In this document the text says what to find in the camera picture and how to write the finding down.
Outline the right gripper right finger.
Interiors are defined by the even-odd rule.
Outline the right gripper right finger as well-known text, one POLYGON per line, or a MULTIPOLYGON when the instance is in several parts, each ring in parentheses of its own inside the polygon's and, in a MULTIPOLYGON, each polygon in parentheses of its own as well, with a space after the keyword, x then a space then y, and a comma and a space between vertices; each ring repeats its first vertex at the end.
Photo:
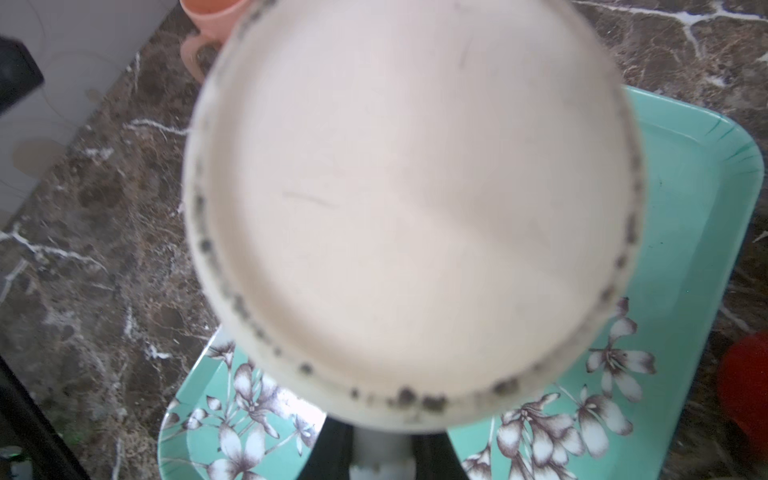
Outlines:
POLYGON ((416 480, 468 480, 446 432, 412 435, 416 480))

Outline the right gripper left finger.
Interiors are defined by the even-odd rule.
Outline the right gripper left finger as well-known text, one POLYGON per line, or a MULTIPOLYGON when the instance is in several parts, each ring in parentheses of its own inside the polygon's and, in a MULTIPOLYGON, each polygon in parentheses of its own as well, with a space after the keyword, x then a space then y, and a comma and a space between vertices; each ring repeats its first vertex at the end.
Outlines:
POLYGON ((349 480, 354 427, 327 417, 297 480, 349 480))

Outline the cream beige mug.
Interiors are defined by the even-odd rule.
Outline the cream beige mug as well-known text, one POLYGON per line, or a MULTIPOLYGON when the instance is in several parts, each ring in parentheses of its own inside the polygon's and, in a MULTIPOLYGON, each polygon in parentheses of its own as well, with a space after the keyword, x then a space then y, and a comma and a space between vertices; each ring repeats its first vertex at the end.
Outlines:
POLYGON ((412 435, 514 408, 593 342, 646 167, 568 1, 261 1, 203 82, 182 186, 236 344, 354 427, 350 479, 415 479, 412 435))

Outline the red mug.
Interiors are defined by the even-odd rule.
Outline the red mug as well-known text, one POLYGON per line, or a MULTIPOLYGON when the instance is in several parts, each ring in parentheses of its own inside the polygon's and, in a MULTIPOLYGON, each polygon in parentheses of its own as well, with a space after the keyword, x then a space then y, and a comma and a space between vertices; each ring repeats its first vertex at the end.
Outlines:
POLYGON ((746 436, 749 448, 767 459, 767 331, 734 343, 721 359, 717 376, 721 408, 746 436))

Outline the cream mug orange handle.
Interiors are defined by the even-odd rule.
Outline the cream mug orange handle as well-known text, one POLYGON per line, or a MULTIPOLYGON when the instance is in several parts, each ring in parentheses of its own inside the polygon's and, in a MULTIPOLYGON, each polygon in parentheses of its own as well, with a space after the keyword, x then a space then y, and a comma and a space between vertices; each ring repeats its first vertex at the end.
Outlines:
POLYGON ((249 0, 180 0, 182 10, 198 32, 180 46, 180 57, 187 71, 198 82, 204 73, 197 61, 199 50, 207 45, 225 44, 235 25, 252 4, 249 0))

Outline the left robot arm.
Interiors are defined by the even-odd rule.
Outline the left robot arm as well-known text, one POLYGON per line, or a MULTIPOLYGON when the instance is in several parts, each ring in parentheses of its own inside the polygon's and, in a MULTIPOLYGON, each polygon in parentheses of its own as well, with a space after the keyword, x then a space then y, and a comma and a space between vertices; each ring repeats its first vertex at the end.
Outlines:
POLYGON ((18 39, 1 37, 0 113, 4 115, 44 84, 29 49, 18 39))

